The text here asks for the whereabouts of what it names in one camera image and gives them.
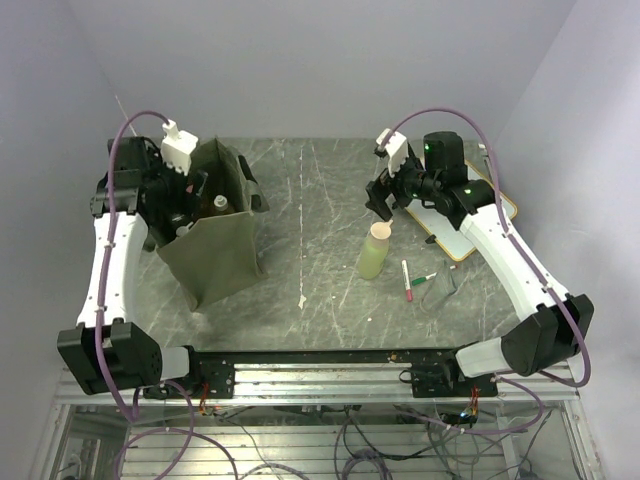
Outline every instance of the bottle inside bag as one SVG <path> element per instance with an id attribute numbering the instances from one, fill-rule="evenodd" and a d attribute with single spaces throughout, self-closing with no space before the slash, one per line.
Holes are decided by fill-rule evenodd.
<path id="1" fill-rule="evenodd" d="M 224 195 L 217 195 L 216 198 L 213 199 L 213 208 L 214 215 L 229 215 L 231 213 L 236 213 L 235 209 Z"/>

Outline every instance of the olive green bag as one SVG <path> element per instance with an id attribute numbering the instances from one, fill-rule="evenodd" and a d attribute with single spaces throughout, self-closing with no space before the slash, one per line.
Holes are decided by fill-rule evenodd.
<path id="1" fill-rule="evenodd" d="M 236 211 L 200 218 L 184 236 L 157 250 L 194 311 L 267 277 L 257 262 L 254 212 L 269 210 L 269 204 L 246 159 L 218 139 L 196 148 L 191 160 L 192 172 L 208 174 L 204 201 L 210 205 L 223 194 Z"/>

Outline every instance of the red cap marker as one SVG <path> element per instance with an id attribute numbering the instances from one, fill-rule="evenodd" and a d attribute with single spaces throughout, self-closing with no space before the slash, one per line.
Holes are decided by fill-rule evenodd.
<path id="1" fill-rule="evenodd" d="M 409 267 L 407 261 L 402 260 L 402 276 L 404 277 L 404 289 L 407 292 L 407 301 L 413 301 L 413 292 L 411 291 L 411 280 L 409 280 Z"/>

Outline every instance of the wire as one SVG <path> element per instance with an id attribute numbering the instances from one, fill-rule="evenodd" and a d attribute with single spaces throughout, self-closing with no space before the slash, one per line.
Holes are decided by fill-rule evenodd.
<path id="1" fill-rule="evenodd" d="M 569 328 L 571 328 L 571 331 L 573 332 L 573 335 L 576 338 L 576 341 L 578 342 L 578 346 L 580 348 L 580 351 L 582 352 L 582 360 L 584 362 L 583 377 L 580 381 L 575 382 L 575 381 L 565 380 L 556 375 L 545 372 L 544 370 L 538 373 L 540 373 L 541 375 L 544 375 L 547 378 L 555 380 L 556 382 L 559 382 L 563 385 L 567 385 L 573 388 L 580 388 L 585 386 L 587 383 L 589 383 L 589 380 L 591 378 L 591 358 L 589 357 L 589 352 L 587 350 L 587 345 L 584 341 L 582 332 L 580 331 L 578 324 L 576 323 L 573 316 L 571 315 L 571 312 L 569 312 L 567 307 L 564 305 L 564 303 L 560 299 L 560 296 L 552 287 L 548 286 L 544 273 L 542 273 L 542 271 L 538 268 L 538 265 L 534 262 L 534 260 L 531 257 L 529 257 L 529 254 L 526 252 L 524 247 L 520 244 L 518 239 L 514 235 L 512 235 L 510 232 L 508 221 L 505 217 L 504 210 L 502 209 L 502 196 L 500 194 L 500 179 L 498 177 L 497 157 L 486 135 L 484 134 L 482 129 L 480 129 L 480 126 L 471 117 L 453 108 L 448 108 L 448 107 L 426 108 L 424 110 L 419 110 L 415 113 L 412 113 L 411 115 L 409 115 L 408 117 L 400 121 L 394 128 L 389 130 L 387 135 L 385 135 L 384 139 L 380 143 L 379 148 L 383 149 L 387 144 L 387 142 L 389 141 L 389 139 L 393 136 L 393 134 L 406 122 L 408 122 L 414 117 L 417 117 L 418 115 L 422 115 L 423 113 L 429 113 L 429 112 L 450 113 L 452 115 L 462 118 L 469 125 L 471 125 L 471 127 L 476 131 L 476 133 L 482 140 L 482 143 L 485 145 L 485 148 L 487 149 L 487 158 L 489 159 L 489 170 L 490 170 L 489 173 L 493 180 L 495 203 L 498 210 L 498 218 L 500 219 L 500 224 L 502 225 L 502 229 L 504 230 L 504 233 L 507 236 L 507 238 L 509 238 L 509 240 L 513 244 L 514 248 L 518 251 L 518 253 L 522 257 L 522 259 L 525 261 L 525 263 L 529 266 L 529 268 L 531 268 L 531 270 L 533 271 L 535 276 L 538 278 L 542 286 L 549 293 L 549 296 L 551 296 L 555 304 L 558 306 L 558 308 L 560 309 L 560 312 L 562 312 L 562 315 L 564 316 L 565 320 L 569 324 Z"/>
<path id="2" fill-rule="evenodd" d="M 533 437 L 531 437 L 531 441 L 529 442 L 529 446 L 527 447 L 527 451 L 525 452 L 524 457 L 522 457 L 522 460 L 520 461 L 520 463 L 518 463 L 518 465 L 513 465 L 511 467 L 507 467 L 504 470 L 500 470 L 498 473 L 496 473 L 495 475 L 490 476 L 486 480 L 491 480 L 492 478 L 495 478 L 498 475 L 502 475 L 503 473 L 508 472 L 509 470 L 511 470 L 513 468 L 518 468 L 518 471 L 516 472 L 516 476 L 514 477 L 514 480 L 518 478 L 518 475 L 520 475 L 520 468 L 522 467 L 522 464 L 528 459 L 529 452 L 531 452 L 531 448 L 533 448 L 533 444 L 535 443 L 536 439 L 538 438 L 538 434 L 542 431 L 542 427 L 545 426 L 545 424 L 547 423 L 547 421 L 549 420 L 549 417 L 553 414 L 553 412 L 554 412 L 554 410 L 549 411 L 549 413 L 547 413 L 547 416 L 544 417 L 544 420 L 542 420 L 542 422 L 540 422 L 540 425 L 538 426 L 538 429 L 536 430 L 536 433 L 534 433 Z"/>
<path id="3" fill-rule="evenodd" d="M 285 472 L 291 473 L 292 475 L 295 475 L 298 478 L 301 478 L 302 480 L 311 480 L 309 477 L 307 477 L 304 473 L 296 470 L 295 468 L 291 468 L 291 467 L 287 467 L 286 465 L 282 465 L 280 463 L 272 463 L 272 462 L 268 462 L 268 463 L 264 463 L 262 465 L 258 465 L 257 467 L 252 468 L 251 470 L 249 470 L 247 473 L 245 473 L 244 475 L 242 475 L 239 480 L 243 480 L 244 478 L 247 478 L 249 475 L 253 475 L 254 473 L 256 473 L 259 470 L 263 470 L 265 468 L 271 468 L 272 470 L 274 468 L 279 468 L 280 470 L 284 470 Z"/>
<path id="4" fill-rule="evenodd" d="M 395 462 L 402 462 L 404 460 L 411 460 L 413 458 L 427 458 L 429 455 L 421 455 L 421 454 L 424 453 L 424 452 L 427 452 L 429 450 L 433 450 L 433 446 L 428 446 L 428 447 L 422 448 L 422 449 L 418 450 L 417 452 L 414 452 L 414 453 L 412 453 L 410 455 L 398 455 L 398 454 L 391 454 L 391 453 L 383 453 L 380 450 L 378 450 L 369 441 L 369 439 L 366 437 L 364 432 L 362 430 L 360 430 L 360 427 L 358 426 L 358 424 L 356 423 L 356 421 L 355 421 L 355 419 L 353 417 L 349 417 L 349 420 L 350 421 L 346 424 L 346 427 L 342 431 L 342 442 L 344 443 L 344 446 L 347 449 L 347 452 L 349 452 L 349 455 L 351 455 L 352 457 L 355 456 L 355 453 L 351 451 L 351 449 L 349 448 L 349 445 L 347 444 L 347 428 L 349 427 L 350 423 L 353 424 L 353 426 L 356 428 L 356 430 L 358 431 L 358 433 L 360 434 L 362 439 L 365 441 L 367 446 L 373 452 L 375 452 L 378 456 L 380 456 L 381 458 L 387 459 L 387 460 L 393 460 Z"/>
<path id="5" fill-rule="evenodd" d="M 194 433 L 194 431 L 193 431 L 194 426 L 195 426 L 196 416 L 195 416 L 195 411 L 193 409 L 193 404 L 191 403 L 191 398 L 189 398 L 189 395 L 187 394 L 186 390 L 184 388 L 182 388 L 181 385 L 179 385 L 179 384 L 177 384 L 175 382 L 172 382 L 171 380 L 167 380 L 165 383 L 167 385 L 172 386 L 176 390 L 178 390 L 180 395 L 182 395 L 184 397 L 184 399 L 187 401 L 187 405 L 189 406 L 189 430 L 159 427 L 159 428 L 152 428 L 151 430 L 148 430 L 146 432 L 140 433 L 140 434 L 136 435 L 135 437 L 133 437 L 131 440 L 129 440 L 127 443 L 124 444 L 124 446 L 120 449 L 120 451 L 116 455 L 116 458 L 115 458 L 115 460 L 113 462 L 113 478 L 115 478 L 116 480 L 118 480 L 120 478 L 120 464 L 122 463 L 124 454 L 126 453 L 127 449 L 132 444 L 134 444 L 135 442 L 137 442 L 141 438 L 147 437 L 149 435 L 154 435 L 154 434 L 160 433 L 160 432 L 170 432 L 170 431 L 177 431 L 178 433 L 185 433 L 186 436 L 187 436 L 187 438 L 184 441 L 184 444 L 182 445 L 182 448 L 180 449 L 180 451 L 178 452 L 176 457 L 171 461 L 169 466 L 160 475 L 158 475 L 155 478 L 155 480 L 161 480 L 164 477 L 166 477 L 167 475 L 169 475 L 171 470 L 173 470 L 173 468 L 178 464 L 178 462 L 180 461 L 180 459 L 184 455 L 184 452 L 187 451 L 187 447 L 189 447 L 189 443 L 191 442 L 191 438 L 194 437 L 194 436 L 199 436 L 199 434 L 196 435 Z M 137 402 L 137 396 L 136 395 L 134 395 L 134 410 L 135 411 L 138 410 L 138 402 Z M 218 442 L 216 442 L 215 440 L 209 439 L 209 441 L 211 441 L 212 443 L 217 445 L 223 451 L 226 451 L 225 448 L 222 445 L 220 445 Z"/>
<path id="6" fill-rule="evenodd" d="M 104 325 L 104 312 L 106 309 L 105 297 L 107 292 L 107 279 L 109 276 L 109 264 L 111 263 L 111 253 L 113 252 L 113 241 L 116 234 L 116 226 L 118 223 L 118 216 L 116 214 L 116 200 L 115 200 L 115 187 L 114 187 L 114 169 L 116 162 L 116 155 L 118 153 L 118 147 L 120 141 L 124 136 L 126 129 L 133 123 L 133 121 L 143 115 L 151 115 L 161 119 L 164 123 L 169 123 L 169 119 L 164 115 L 154 112 L 152 110 L 143 110 L 136 113 L 131 118 L 128 118 L 116 133 L 111 145 L 111 152 L 109 153 L 109 167 L 107 169 L 107 196 L 109 199 L 109 230 L 107 233 L 107 244 L 104 249 L 104 255 L 102 257 L 102 266 L 100 269 L 100 280 L 98 283 L 98 309 L 96 310 L 96 326 L 95 326 L 95 349 L 98 365 L 100 366 L 100 373 L 104 378 L 107 388 L 111 392 L 113 399 L 115 400 L 118 408 L 127 419 L 129 423 L 136 421 L 136 415 L 132 409 L 130 409 L 124 402 L 122 395 L 118 391 L 118 387 L 111 376 L 107 360 L 104 355 L 102 347 L 102 326 Z"/>
<path id="7" fill-rule="evenodd" d="M 439 419 L 435 419 L 435 418 L 431 418 L 431 417 L 427 417 L 425 415 L 422 415 L 420 413 L 416 413 L 416 412 L 408 412 L 408 411 L 402 411 L 402 410 L 396 410 L 394 412 L 392 412 L 393 414 L 397 415 L 404 415 L 407 417 L 412 417 L 412 418 L 417 418 L 418 420 L 424 422 L 427 424 L 427 433 L 429 432 L 429 426 L 430 425 L 439 425 L 441 427 L 443 427 L 446 432 L 448 432 L 447 434 L 451 434 L 451 433 L 459 433 L 459 434 L 465 434 L 465 435 L 473 435 L 473 436 L 487 436 L 487 435 L 503 435 L 503 434 L 510 434 L 510 433 L 515 433 L 515 432 L 520 432 L 534 424 L 536 424 L 538 422 L 538 420 L 540 420 L 540 418 L 542 418 L 542 415 L 544 413 L 544 405 L 542 403 L 542 400 L 540 399 L 540 397 L 534 393 L 533 391 L 531 391 L 529 388 L 525 387 L 524 385 L 521 385 L 517 382 L 514 382 L 512 380 L 509 380 L 507 378 L 501 378 L 501 380 L 503 380 L 506 383 L 509 383 L 513 386 L 515 386 L 516 388 L 520 388 L 521 390 L 524 390 L 526 393 L 528 393 L 529 395 L 531 395 L 536 402 L 538 403 L 538 412 L 536 414 L 536 416 L 530 420 L 529 422 L 526 422 L 523 425 L 518 425 L 515 427 L 509 427 L 509 428 L 504 428 L 504 429 L 496 429 L 496 430 L 472 430 L 472 429 L 464 429 L 464 428 L 460 428 L 460 427 L 456 427 L 456 426 L 452 426 L 449 425 L 445 422 L 443 422 L 442 420 Z M 353 421 L 351 415 L 349 415 L 345 421 L 343 422 L 342 426 L 340 427 L 340 430 L 338 430 L 338 434 L 336 435 L 336 440 L 334 442 L 334 446 L 333 446 L 333 468 L 334 468 L 334 473 L 336 475 L 336 479 L 337 480 L 346 480 L 346 477 L 344 476 L 344 469 L 343 469 L 343 475 L 340 475 L 340 472 L 338 470 L 338 444 L 340 442 L 340 437 L 343 436 L 345 429 L 348 427 L 349 423 L 351 423 Z M 503 440 L 506 437 L 506 435 L 504 437 L 502 437 L 501 439 L 497 440 L 497 442 Z M 375 446 L 373 446 L 367 439 L 365 438 L 365 442 L 367 443 L 367 445 L 370 447 L 370 451 L 372 452 L 372 454 L 375 454 L 377 457 L 380 457 L 382 459 L 384 459 L 383 455 L 386 454 L 382 454 L 382 452 L 380 452 L 379 450 L 376 449 Z M 442 456 L 442 454 L 440 454 L 440 452 L 437 451 L 437 449 L 435 448 L 435 445 L 433 441 L 431 441 L 431 446 L 427 447 L 424 451 L 426 450 L 431 450 L 433 449 L 434 452 L 436 453 L 436 455 L 438 455 L 439 457 Z M 448 464 L 446 463 L 446 460 L 444 461 L 444 464 L 446 464 L 446 468 L 450 471 Z M 383 477 L 383 473 L 380 473 L 380 478 L 381 479 L 386 479 L 387 477 Z"/>
<path id="8" fill-rule="evenodd" d="M 444 458 L 444 456 L 440 453 L 440 451 L 436 448 L 436 443 L 433 439 L 431 432 L 431 424 L 427 423 L 427 436 L 429 437 L 429 442 L 433 445 L 433 451 L 440 460 L 440 463 L 444 466 L 445 471 L 451 476 L 451 478 L 459 478 L 455 473 L 451 471 L 451 467 L 449 466 L 449 462 Z"/>
<path id="9" fill-rule="evenodd" d="M 253 438 L 253 435 L 251 435 L 251 434 L 249 433 L 249 431 L 248 431 L 246 428 L 244 428 L 244 425 L 240 425 L 240 424 L 238 424 L 238 423 L 231 422 L 231 421 L 229 421 L 229 420 L 227 420 L 227 419 L 223 419 L 223 421 L 225 421 L 225 422 L 227 422 L 227 423 L 230 423 L 231 425 L 235 425 L 236 427 L 240 427 L 240 428 L 242 429 L 242 431 L 245 433 L 245 435 L 247 435 L 247 436 L 251 439 L 251 442 L 253 443 L 253 446 L 256 448 L 256 452 L 258 453 L 258 456 L 260 457 L 260 460 L 262 460 L 262 463 L 263 463 L 264 465 L 270 465 L 270 463 L 269 463 L 269 462 L 267 462 L 267 460 L 265 460 L 265 458 L 262 456 L 262 452 L 260 452 L 260 448 L 258 447 L 258 443 L 256 442 L 256 439 L 255 439 L 255 438 Z M 280 475 L 278 474 L 278 472 L 276 472 L 276 471 L 274 470 L 274 468 L 273 468 L 273 467 L 271 468 L 271 471 L 273 472 L 273 474 L 274 474 L 274 475 L 275 475 L 279 480 L 282 480 L 282 477 L 280 477 Z M 251 474 L 251 472 L 245 473 L 245 474 L 242 476 L 242 478 L 244 478 L 244 477 L 246 477 L 246 476 L 248 476 L 248 475 L 250 475 L 250 474 Z"/>

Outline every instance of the marble table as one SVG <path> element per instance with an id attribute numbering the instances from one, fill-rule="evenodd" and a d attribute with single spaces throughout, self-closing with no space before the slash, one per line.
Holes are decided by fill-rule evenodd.
<path id="1" fill-rule="evenodd" d="M 251 164 L 271 211 L 258 214 L 259 260 L 270 277 L 200 312 L 155 253 L 143 253 L 137 323 L 161 346 L 205 350 L 454 347 L 499 336 L 516 323 L 503 287 L 475 252 L 454 270 L 459 289 L 431 315 L 407 302 L 400 262 L 412 277 L 434 272 L 446 254 L 406 213 L 394 214 L 382 273 L 355 269 L 374 213 L 367 182 L 384 161 L 371 139 L 223 139 Z M 467 158 L 479 155 L 467 142 Z"/>

